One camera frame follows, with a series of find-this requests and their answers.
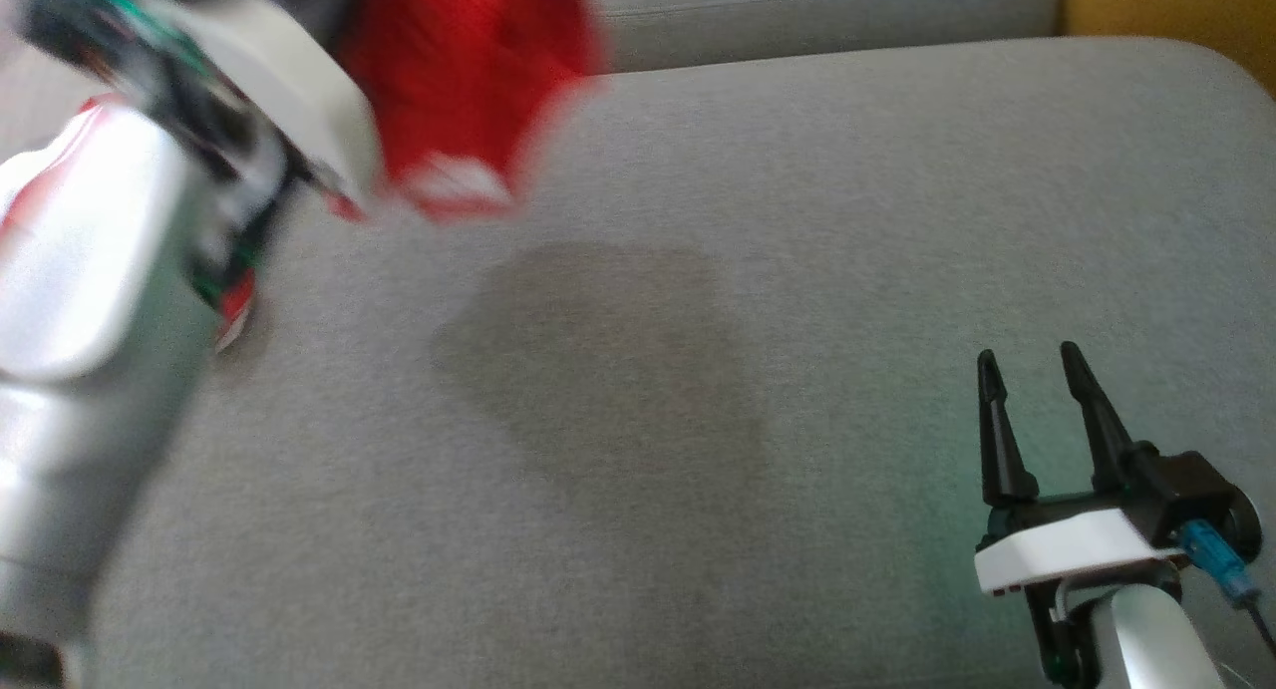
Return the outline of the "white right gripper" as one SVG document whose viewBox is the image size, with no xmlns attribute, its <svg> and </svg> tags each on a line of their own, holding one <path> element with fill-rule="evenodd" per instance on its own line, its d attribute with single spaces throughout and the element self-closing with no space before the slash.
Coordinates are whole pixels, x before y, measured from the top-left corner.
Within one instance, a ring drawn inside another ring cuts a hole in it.
<svg viewBox="0 0 1276 689">
<path fill-rule="evenodd" d="M 983 499 L 990 510 L 974 567 L 984 595 L 1185 558 L 1183 549 L 1148 538 L 1131 521 L 1122 463 L 1133 440 L 1079 344 L 1063 342 L 1059 353 L 1088 435 L 1095 491 L 1062 498 L 1039 498 L 1037 478 L 1025 467 L 1009 421 L 1008 390 L 995 353 L 985 350 L 977 356 Z"/>
</svg>

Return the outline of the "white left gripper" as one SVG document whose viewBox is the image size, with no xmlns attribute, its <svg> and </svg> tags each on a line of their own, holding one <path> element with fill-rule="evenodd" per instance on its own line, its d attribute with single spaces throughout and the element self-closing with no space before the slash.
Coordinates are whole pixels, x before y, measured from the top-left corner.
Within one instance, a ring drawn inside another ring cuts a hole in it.
<svg viewBox="0 0 1276 689">
<path fill-rule="evenodd" d="M 387 175 L 379 131 L 359 85 L 273 0 L 138 0 L 282 131 L 333 196 L 367 213 Z"/>
</svg>

